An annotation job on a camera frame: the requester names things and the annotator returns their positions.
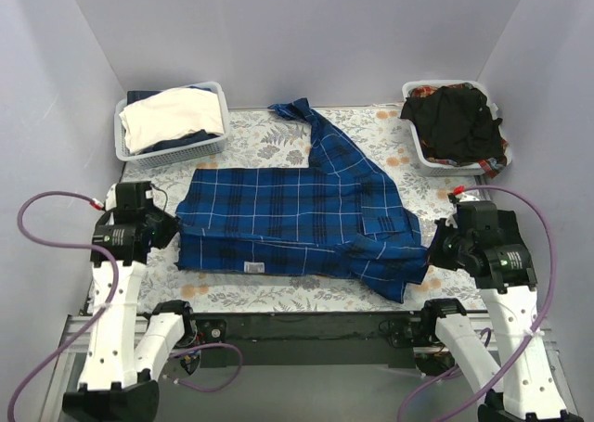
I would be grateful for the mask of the floral patterned table mat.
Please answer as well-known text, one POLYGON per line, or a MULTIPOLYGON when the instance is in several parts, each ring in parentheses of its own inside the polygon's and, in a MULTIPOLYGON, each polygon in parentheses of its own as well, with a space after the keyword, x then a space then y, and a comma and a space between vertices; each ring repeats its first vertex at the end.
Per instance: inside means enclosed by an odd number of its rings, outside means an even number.
MULTIPOLYGON (((426 177, 420 171, 412 134, 396 108, 322 109, 321 114, 342 129, 396 183, 406 208, 420 219, 422 241, 429 245, 434 220, 451 210, 448 192, 474 185, 472 177, 426 177)), ((141 169, 127 164, 125 181, 150 180, 160 192, 156 202, 174 212, 185 197, 197 169, 304 167, 310 151, 310 127, 287 121, 268 110, 235 110, 231 134, 223 152, 170 166, 141 169)), ((198 312, 356 312, 415 311, 430 299, 457 298, 469 310, 484 304, 471 278, 461 272, 430 268, 420 285, 409 285, 402 304, 388 301, 358 281, 319 275, 278 277, 227 272, 180 271, 177 245, 154 250, 148 258, 138 297, 147 313, 163 301, 190 302, 198 312)))

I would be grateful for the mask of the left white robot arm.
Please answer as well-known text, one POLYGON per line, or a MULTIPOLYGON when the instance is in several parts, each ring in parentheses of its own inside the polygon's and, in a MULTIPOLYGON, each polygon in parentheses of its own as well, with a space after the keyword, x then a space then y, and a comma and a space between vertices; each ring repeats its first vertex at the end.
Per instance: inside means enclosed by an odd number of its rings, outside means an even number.
POLYGON ((152 421, 158 412, 158 376, 175 346, 198 335, 186 301, 168 301, 150 315, 136 340, 140 284, 153 249, 164 249, 179 221, 159 208, 149 181, 113 185, 92 235, 93 316, 77 389, 62 411, 76 421, 152 421))

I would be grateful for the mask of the folded black shirt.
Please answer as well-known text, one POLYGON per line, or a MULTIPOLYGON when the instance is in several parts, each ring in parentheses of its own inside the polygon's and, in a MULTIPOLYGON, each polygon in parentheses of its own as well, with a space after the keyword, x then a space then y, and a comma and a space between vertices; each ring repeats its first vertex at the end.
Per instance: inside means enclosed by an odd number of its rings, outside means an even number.
POLYGON ((497 211, 497 233, 503 245, 523 245, 517 217, 514 211, 497 211))

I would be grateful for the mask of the aluminium frame rail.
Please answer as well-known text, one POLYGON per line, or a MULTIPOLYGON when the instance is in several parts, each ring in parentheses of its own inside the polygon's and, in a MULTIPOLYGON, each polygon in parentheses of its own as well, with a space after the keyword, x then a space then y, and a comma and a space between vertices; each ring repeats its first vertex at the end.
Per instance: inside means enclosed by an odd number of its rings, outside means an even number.
MULTIPOLYGON (((135 336, 136 340, 140 340, 142 338, 142 336, 144 335, 144 333, 147 329, 148 323, 149 323, 149 317, 153 313, 153 311, 151 313, 143 313, 143 314, 136 313, 136 336, 135 336)), ((471 325, 472 325, 472 328, 475 331, 476 335, 479 337, 479 339, 484 344, 484 346, 488 349, 488 351, 491 353, 491 355, 493 357, 497 357, 498 353, 497 353, 496 339, 495 339, 494 335, 492 335, 492 333, 491 333, 491 324, 490 324, 488 312, 472 312, 472 311, 468 311, 468 310, 466 310, 466 311, 471 319, 471 325)), ((201 366, 201 356, 209 350, 216 349, 216 348, 227 348, 227 349, 231 349, 231 350, 235 351, 236 354, 241 354, 241 351, 236 349, 235 346, 227 344, 227 343, 200 342, 199 341, 199 330, 197 329, 194 320, 191 318, 191 315, 194 313, 196 313, 196 312, 194 312, 191 309, 189 321, 192 324, 193 329, 195 329, 195 331, 196 331, 195 338, 190 342, 180 342, 179 344, 177 344, 175 346, 174 350, 169 354, 167 362, 172 359, 180 359, 183 363, 183 367, 185 368, 185 370, 188 373, 192 373, 199 366, 201 366)), ((544 317, 544 314, 541 311, 539 311, 539 316, 538 316, 537 321, 540 324, 540 332, 542 329, 543 317, 544 317)), ((66 331, 65 331, 62 345, 61 345, 62 349, 63 350, 74 350, 77 352, 81 352, 86 357, 88 343, 89 343, 89 339, 90 339, 90 336, 86 330, 87 330, 87 328, 90 327, 91 323, 95 322, 95 320, 96 319, 94 316, 76 317, 76 318, 71 319, 66 326, 66 331)), ((436 339, 433 339, 433 340, 436 341, 442 348, 444 348, 445 353, 447 355, 449 355, 455 361, 453 355, 450 353, 450 351, 443 344, 438 342, 436 339)), ((478 394, 473 392, 473 395, 469 400, 470 405, 474 406, 474 402, 477 401, 478 398, 479 398, 478 394)))

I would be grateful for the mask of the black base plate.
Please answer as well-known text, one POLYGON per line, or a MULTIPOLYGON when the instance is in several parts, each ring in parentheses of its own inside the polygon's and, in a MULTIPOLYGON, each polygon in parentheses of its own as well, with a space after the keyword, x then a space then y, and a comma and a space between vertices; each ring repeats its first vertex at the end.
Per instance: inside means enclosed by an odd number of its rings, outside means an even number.
POLYGON ((200 342, 223 342, 201 366, 415 365, 445 351, 425 332, 419 312, 194 313, 200 342))

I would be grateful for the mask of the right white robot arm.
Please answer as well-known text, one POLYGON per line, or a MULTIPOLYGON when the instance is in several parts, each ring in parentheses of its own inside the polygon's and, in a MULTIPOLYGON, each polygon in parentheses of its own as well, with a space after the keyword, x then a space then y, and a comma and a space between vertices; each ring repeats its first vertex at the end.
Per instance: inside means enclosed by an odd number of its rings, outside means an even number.
POLYGON ((552 370, 537 319, 537 280, 516 215, 491 201, 459 201, 436 223, 429 250, 435 267, 464 270, 474 280, 496 339, 493 357, 457 299, 426 301, 421 337, 443 344, 479 398, 481 421, 577 421, 552 370))

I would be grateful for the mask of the blue plaid long sleeve shirt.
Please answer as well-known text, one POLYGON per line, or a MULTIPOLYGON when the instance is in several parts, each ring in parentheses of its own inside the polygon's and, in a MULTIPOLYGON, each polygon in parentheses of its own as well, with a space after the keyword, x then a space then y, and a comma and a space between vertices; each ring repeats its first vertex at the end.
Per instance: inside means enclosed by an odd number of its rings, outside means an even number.
POLYGON ((395 182, 306 99, 273 110, 309 124, 307 166, 196 170, 176 209, 178 268, 355 279, 402 301, 428 262, 395 182))

